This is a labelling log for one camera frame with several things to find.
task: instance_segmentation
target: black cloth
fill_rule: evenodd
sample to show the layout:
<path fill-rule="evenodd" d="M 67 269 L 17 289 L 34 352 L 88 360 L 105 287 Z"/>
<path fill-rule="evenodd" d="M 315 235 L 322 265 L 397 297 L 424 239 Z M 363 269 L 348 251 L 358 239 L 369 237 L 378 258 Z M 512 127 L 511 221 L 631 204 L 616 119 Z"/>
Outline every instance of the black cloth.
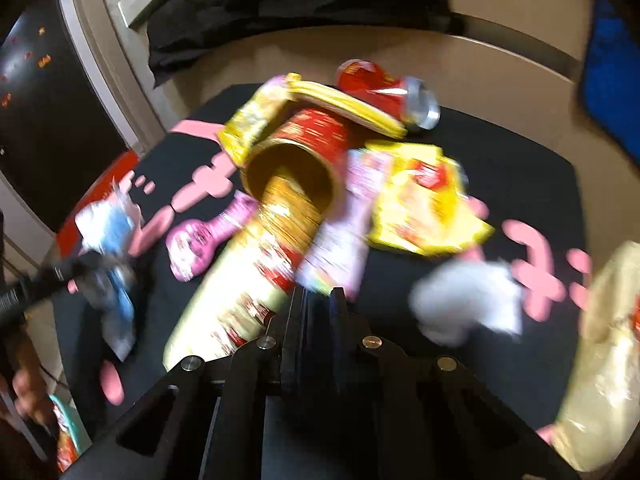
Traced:
<path fill-rule="evenodd" d="M 224 123 L 257 87 L 257 84 L 232 86 L 190 118 Z M 436 129 L 414 140 L 439 145 L 448 156 L 459 160 L 469 178 L 469 195 L 488 205 L 488 222 L 496 228 L 484 245 L 488 260 L 527 259 L 526 247 L 509 240 L 500 228 L 505 220 L 516 219 L 533 226 L 548 239 L 555 276 L 564 286 L 582 282 L 580 272 L 566 260 L 569 249 L 584 249 L 580 196 L 574 169 L 566 160 L 509 130 L 446 108 Z M 191 181 L 193 171 L 209 164 L 219 150 L 210 140 L 169 134 L 135 169 L 136 176 L 145 175 L 147 181 L 156 183 L 155 191 L 149 195 L 142 188 L 134 187 L 131 191 L 143 217 L 148 221 L 169 204 L 172 196 Z M 236 189 L 242 189 L 238 171 L 231 180 Z M 189 210 L 176 214 L 173 225 L 191 218 L 209 220 L 225 209 L 232 196 L 233 192 L 224 198 L 207 196 Z M 407 307 L 413 283 L 442 261 L 446 258 L 426 259 L 408 253 L 371 250 L 354 310 L 369 319 L 376 334 L 395 341 L 410 355 L 450 353 L 420 334 Z M 202 280 L 198 277 L 181 283 L 174 278 L 164 238 L 139 258 L 136 271 L 142 291 L 135 300 L 138 342 L 130 357 L 116 364 L 126 394 L 120 406 L 106 402 L 98 384 L 102 360 L 114 360 L 102 342 L 98 314 L 78 294 L 65 293 L 54 298 L 56 331 L 66 377 L 91 435 L 111 424 L 164 374 L 164 345 Z M 523 315 L 520 338 L 479 328 L 454 353 L 496 396 L 537 429 L 551 423 L 560 407 L 577 344 L 579 312 L 567 298 L 552 305 L 545 322 Z"/>
<path fill-rule="evenodd" d="M 169 0 L 148 20 L 156 85 L 208 50 L 254 34 L 316 25 L 386 25 L 446 31 L 447 0 Z"/>

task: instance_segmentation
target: red cylindrical container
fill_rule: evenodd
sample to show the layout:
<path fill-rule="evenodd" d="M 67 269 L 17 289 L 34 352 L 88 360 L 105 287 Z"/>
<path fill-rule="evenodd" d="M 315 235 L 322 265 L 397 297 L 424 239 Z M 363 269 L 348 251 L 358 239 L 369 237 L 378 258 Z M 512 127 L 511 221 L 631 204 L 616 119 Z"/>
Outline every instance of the red cylindrical container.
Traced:
<path fill-rule="evenodd" d="M 261 200 L 269 179 L 284 168 L 325 216 L 342 197 L 348 147 L 349 133 L 339 117 L 304 108 L 254 147 L 242 183 Z"/>
<path fill-rule="evenodd" d="M 337 85 L 409 128 L 431 130 L 440 120 L 438 101 L 423 81 L 412 76 L 392 77 L 370 61 L 351 59 L 340 65 Z"/>

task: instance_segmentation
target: crumpled white tissue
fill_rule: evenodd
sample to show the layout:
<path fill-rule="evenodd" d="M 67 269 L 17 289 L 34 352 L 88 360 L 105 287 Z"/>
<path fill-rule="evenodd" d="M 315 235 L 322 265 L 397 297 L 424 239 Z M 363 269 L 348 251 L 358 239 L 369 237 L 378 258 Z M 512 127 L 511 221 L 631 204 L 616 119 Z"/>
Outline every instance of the crumpled white tissue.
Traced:
<path fill-rule="evenodd" d="M 409 308 L 424 336 L 456 347 L 478 324 L 520 335 L 521 296 L 522 288 L 505 263 L 452 260 L 415 283 Z"/>

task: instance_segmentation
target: black cable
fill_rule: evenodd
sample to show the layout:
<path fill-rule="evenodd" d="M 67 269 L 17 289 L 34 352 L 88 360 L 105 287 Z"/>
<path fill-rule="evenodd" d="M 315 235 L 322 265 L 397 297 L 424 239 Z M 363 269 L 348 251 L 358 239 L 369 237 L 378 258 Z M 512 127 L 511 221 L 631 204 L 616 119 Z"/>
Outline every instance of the black cable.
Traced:
<path fill-rule="evenodd" d="M 46 373 L 51 379 L 53 379 L 54 381 L 56 381 L 56 384 L 58 384 L 59 386 L 62 386 L 63 388 L 71 391 L 71 389 L 69 388 L 68 384 L 63 383 L 62 381 L 58 380 L 57 378 L 54 377 L 54 375 L 49 372 L 49 370 L 47 370 L 44 366 L 40 365 L 40 368 L 42 369 L 42 371 L 44 373 Z"/>

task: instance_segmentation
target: beige plastic bag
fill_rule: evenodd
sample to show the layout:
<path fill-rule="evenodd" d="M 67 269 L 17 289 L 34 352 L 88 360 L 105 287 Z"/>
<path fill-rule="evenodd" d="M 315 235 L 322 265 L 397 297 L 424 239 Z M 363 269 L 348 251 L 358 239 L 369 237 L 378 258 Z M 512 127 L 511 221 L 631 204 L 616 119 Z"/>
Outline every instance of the beige plastic bag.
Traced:
<path fill-rule="evenodd" d="M 552 438 L 578 471 L 612 462 L 640 420 L 640 346 L 633 322 L 639 294 L 640 245 L 626 242 L 590 289 Z"/>

